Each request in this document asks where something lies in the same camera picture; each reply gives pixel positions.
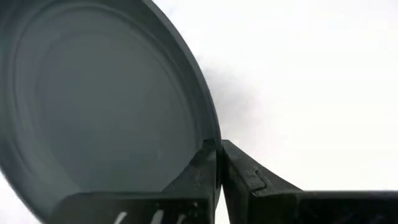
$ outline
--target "nonstick coating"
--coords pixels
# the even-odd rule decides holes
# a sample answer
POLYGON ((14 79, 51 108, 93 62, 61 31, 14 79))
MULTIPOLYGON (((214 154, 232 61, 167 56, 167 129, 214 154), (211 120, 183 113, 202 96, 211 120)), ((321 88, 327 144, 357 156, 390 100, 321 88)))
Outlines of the nonstick coating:
POLYGON ((160 192, 203 140, 203 75, 150 1, 1 1, 0 165, 42 220, 78 192, 160 192))

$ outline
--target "white background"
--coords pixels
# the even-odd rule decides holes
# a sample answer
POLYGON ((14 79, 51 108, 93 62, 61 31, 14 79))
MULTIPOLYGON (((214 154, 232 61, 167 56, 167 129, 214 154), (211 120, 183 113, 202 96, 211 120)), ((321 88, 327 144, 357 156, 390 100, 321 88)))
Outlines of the white background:
MULTIPOLYGON (((198 60, 224 139, 305 190, 398 189, 397 1, 156 3, 198 60)), ((35 223, 1 178, 0 220, 35 223)))

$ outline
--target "white backdrop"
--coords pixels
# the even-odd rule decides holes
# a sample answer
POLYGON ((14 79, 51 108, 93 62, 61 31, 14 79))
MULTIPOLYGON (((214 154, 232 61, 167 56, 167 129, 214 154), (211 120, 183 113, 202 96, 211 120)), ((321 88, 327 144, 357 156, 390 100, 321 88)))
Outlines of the white backdrop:
MULTIPOLYGON (((196 56, 224 139, 302 189, 398 189, 397 1, 155 2, 196 56)), ((0 220, 36 223, 4 179, 0 220)))

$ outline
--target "black plastic piece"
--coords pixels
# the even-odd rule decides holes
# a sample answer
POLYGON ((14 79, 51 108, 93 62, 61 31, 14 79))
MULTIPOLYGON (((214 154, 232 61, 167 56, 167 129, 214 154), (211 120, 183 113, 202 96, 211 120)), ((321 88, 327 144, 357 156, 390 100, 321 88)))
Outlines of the black plastic piece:
POLYGON ((109 224, 119 217, 123 223, 214 224, 217 192, 215 143, 205 141, 187 168, 162 192, 72 195, 57 205, 49 224, 109 224))
POLYGON ((248 224, 249 209, 256 197, 284 192, 299 192, 230 141, 223 141, 222 183, 231 224, 248 224))
POLYGON ((179 197, 162 194, 78 194, 64 200, 50 217, 49 223, 211 223, 211 208, 206 198, 179 197))
POLYGON ((254 197, 250 224, 398 223, 395 192, 297 192, 254 197))
POLYGON ((398 223, 397 192, 304 192, 223 141, 231 224, 398 223))

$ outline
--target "dark gray pan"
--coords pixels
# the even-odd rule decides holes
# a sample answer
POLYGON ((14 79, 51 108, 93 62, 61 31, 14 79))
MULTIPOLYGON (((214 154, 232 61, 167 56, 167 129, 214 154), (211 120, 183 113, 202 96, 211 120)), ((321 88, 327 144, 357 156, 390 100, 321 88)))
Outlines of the dark gray pan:
POLYGON ((151 1, 0 2, 0 165, 46 220, 78 192, 159 192, 204 139, 201 71, 151 1))

